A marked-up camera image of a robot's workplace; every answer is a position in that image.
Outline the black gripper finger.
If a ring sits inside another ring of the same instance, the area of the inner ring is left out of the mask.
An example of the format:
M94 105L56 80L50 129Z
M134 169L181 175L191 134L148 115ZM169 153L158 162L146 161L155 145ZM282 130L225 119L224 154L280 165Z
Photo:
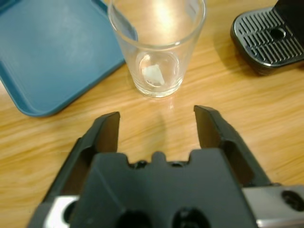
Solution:
M221 149L242 187L272 185L240 134L219 111L195 105L194 113L201 148Z
M80 194L94 156L103 152L117 152L119 122L119 112L95 119L87 132L77 139L47 191L46 198Z

